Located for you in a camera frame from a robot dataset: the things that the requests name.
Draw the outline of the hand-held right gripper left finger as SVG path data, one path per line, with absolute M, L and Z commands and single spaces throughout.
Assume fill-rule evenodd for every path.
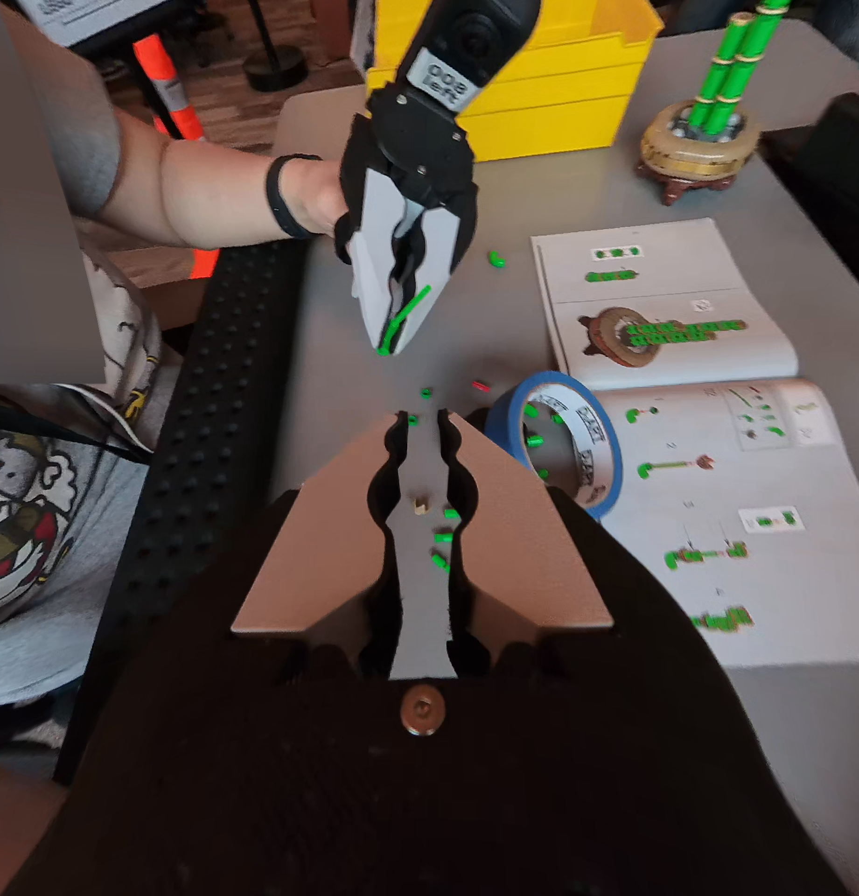
M 387 437 L 407 416 L 385 414 L 307 478 L 295 496 L 231 631 L 295 641 L 370 641 L 368 597 L 386 538 L 369 488 L 392 458 Z

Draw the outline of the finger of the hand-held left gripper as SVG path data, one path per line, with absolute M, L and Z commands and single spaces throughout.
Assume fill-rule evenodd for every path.
M 348 244 L 353 267 L 352 295 L 357 298 L 371 345 L 383 345 L 385 331 L 401 309 L 402 288 L 393 278 L 393 241 L 408 202 L 388 175 L 368 170 L 360 224 Z
M 459 219 L 443 207 L 424 211 L 413 226 L 402 272 L 398 278 L 390 280 L 392 304 L 388 322 L 424 286 L 431 285 L 432 291 L 401 327 L 399 339 L 393 344 L 390 355 L 403 352 L 447 285 L 459 226 Z

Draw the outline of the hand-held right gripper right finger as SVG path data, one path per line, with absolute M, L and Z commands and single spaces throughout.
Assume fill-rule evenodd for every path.
M 614 619 L 540 478 L 457 413 L 437 416 L 449 506 L 449 653 L 502 653 Z

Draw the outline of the thin green lego rod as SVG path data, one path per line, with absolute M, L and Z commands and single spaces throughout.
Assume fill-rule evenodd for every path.
M 419 304 L 430 294 L 432 291 L 431 285 L 426 285 L 423 289 L 418 292 L 406 305 L 404 305 L 401 310 L 394 315 L 385 329 L 383 330 L 380 341 L 377 345 L 377 354 L 381 357 L 389 356 L 392 353 L 394 348 L 394 343 L 399 339 L 399 332 L 403 324 L 408 320 L 411 313 L 419 306 Z

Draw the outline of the person's left forearm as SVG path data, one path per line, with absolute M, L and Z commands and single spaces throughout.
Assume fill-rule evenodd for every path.
M 173 140 L 122 110 L 120 161 L 93 220 L 152 245 L 211 250 L 287 239 L 267 198 L 266 156 Z

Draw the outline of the lego instruction booklet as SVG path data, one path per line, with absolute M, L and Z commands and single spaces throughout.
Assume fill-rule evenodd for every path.
M 859 480 L 716 224 L 531 243 L 558 368 L 622 450 L 604 528 L 724 666 L 859 662 Z

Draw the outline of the lego bamboo plant model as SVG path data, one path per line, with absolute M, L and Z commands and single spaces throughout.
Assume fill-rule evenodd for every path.
M 763 1 L 732 14 L 696 96 L 664 108 L 643 133 L 636 173 L 670 207 L 685 194 L 722 192 L 754 155 L 761 127 L 742 106 L 790 2 Z

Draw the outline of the person's left hand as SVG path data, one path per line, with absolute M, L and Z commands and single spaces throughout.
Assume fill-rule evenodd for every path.
M 291 159 L 279 174 L 279 195 L 304 230 L 328 237 L 348 212 L 340 160 Z

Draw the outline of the row of green round bricks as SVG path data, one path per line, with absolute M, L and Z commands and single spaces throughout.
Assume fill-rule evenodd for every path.
M 539 401 L 524 406 L 524 446 L 537 476 L 547 482 L 572 469 L 572 441 L 562 415 Z

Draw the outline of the black round stand base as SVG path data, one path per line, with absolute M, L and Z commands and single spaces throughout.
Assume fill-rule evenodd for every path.
M 309 74 L 303 51 L 296 46 L 275 44 L 260 3 L 248 1 L 247 4 L 261 40 L 261 49 L 250 53 L 241 64 L 250 88 L 260 93 L 274 93 L 300 85 Z

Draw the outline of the blue masking tape roll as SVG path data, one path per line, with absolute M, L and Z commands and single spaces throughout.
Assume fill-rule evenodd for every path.
M 586 386 L 556 371 L 535 374 L 505 392 L 489 410 L 484 434 L 536 477 L 524 435 L 524 412 L 532 404 L 544 405 L 563 420 L 580 471 L 574 500 L 592 519 L 603 521 L 620 497 L 625 474 L 610 416 Z

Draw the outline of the yellow plastic bin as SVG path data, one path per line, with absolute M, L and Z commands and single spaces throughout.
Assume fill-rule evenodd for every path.
M 394 79 L 431 2 L 376 2 L 368 97 Z M 609 146 L 661 29 L 651 2 L 541 2 L 528 42 L 460 112 L 475 161 Z

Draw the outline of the black framed marker sign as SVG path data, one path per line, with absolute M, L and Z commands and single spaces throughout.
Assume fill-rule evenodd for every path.
M 91 39 L 110 39 L 125 30 L 153 29 L 192 9 L 184 1 L 15 1 L 7 2 L 53 43 L 72 48 Z

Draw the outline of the dark bulky object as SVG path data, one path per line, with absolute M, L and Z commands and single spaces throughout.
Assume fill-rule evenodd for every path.
M 759 154 L 859 283 L 859 94 L 811 126 L 764 132 Z

